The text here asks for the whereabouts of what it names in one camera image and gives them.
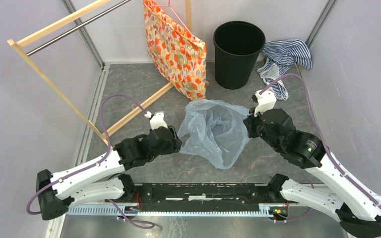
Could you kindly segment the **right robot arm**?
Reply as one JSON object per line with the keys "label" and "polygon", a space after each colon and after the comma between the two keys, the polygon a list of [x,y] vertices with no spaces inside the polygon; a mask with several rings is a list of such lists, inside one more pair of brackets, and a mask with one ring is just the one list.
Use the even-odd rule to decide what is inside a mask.
{"label": "right robot arm", "polygon": [[343,230],[357,238],[381,236],[381,196],[372,192],[327,154],[315,135],[296,129],[282,109],[264,113],[252,108],[243,120],[249,138],[263,139],[289,163],[321,180],[332,190],[324,193],[305,187],[284,175],[275,175],[267,188],[272,202],[295,201],[336,220]]}

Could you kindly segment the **floral orange cloth bag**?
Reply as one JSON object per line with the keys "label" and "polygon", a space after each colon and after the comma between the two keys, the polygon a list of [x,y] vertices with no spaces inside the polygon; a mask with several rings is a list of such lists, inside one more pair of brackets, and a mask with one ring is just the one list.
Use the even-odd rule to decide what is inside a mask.
{"label": "floral orange cloth bag", "polygon": [[148,54],[173,87],[189,100],[205,99],[204,41],[172,19],[155,1],[143,1]]}

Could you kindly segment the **black plastic trash bin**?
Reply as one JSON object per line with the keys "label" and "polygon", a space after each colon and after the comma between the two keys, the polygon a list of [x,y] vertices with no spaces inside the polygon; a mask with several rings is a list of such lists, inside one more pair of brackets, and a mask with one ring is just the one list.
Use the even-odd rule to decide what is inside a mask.
{"label": "black plastic trash bin", "polygon": [[249,22],[229,21],[216,28],[213,43],[216,82],[230,90],[244,87],[266,43],[264,32]]}

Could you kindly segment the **light blue plastic bag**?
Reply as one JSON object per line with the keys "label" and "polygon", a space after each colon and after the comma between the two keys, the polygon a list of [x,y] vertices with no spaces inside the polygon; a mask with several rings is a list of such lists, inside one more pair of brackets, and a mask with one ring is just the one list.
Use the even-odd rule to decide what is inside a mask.
{"label": "light blue plastic bag", "polygon": [[180,153],[206,158],[215,168],[231,168],[250,141],[243,120],[249,109],[222,100],[195,100],[185,107],[178,131]]}

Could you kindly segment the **pink clothes hanger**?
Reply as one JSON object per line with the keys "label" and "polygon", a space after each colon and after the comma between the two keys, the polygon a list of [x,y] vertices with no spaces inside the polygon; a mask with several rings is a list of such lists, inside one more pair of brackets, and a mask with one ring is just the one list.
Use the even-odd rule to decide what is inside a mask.
{"label": "pink clothes hanger", "polygon": [[195,36],[192,31],[191,1],[185,1],[185,13],[178,14],[173,9],[171,1],[164,5],[154,0],[145,2],[145,24],[148,40],[155,44],[161,41],[178,46],[193,45],[205,47],[205,42]]}

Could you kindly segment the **blue striped cloth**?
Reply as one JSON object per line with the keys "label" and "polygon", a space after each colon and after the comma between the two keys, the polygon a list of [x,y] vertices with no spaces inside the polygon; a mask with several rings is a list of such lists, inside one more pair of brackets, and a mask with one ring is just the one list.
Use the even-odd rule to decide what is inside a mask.
{"label": "blue striped cloth", "polygon": [[285,75],[294,64],[312,70],[313,58],[308,46],[299,39],[271,41],[264,45],[261,53],[265,56],[265,64],[257,69],[258,75],[266,85],[272,85],[269,90],[278,100],[286,101],[289,95],[283,82],[273,81]]}

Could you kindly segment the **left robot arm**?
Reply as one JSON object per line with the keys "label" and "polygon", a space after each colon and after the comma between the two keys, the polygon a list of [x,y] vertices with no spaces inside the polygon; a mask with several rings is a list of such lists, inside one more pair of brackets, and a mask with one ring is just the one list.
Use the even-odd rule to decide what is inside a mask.
{"label": "left robot arm", "polygon": [[77,167],[57,173],[47,169],[38,172],[36,191],[41,218],[52,220],[70,208],[97,200],[132,201],[136,189],[130,178],[125,182],[121,178],[101,179],[144,166],[159,155],[178,153],[181,145],[173,126],[160,127],[148,134],[124,139],[109,153]]}

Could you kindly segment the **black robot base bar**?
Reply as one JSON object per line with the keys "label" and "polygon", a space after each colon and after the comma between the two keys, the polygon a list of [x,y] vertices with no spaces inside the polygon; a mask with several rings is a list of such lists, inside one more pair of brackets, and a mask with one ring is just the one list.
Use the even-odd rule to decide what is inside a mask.
{"label": "black robot base bar", "polygon": [[142,206],[142,212],[245,212],[259,204],[285,204],[277,188],[256,183],[142,183],[116,203]]}

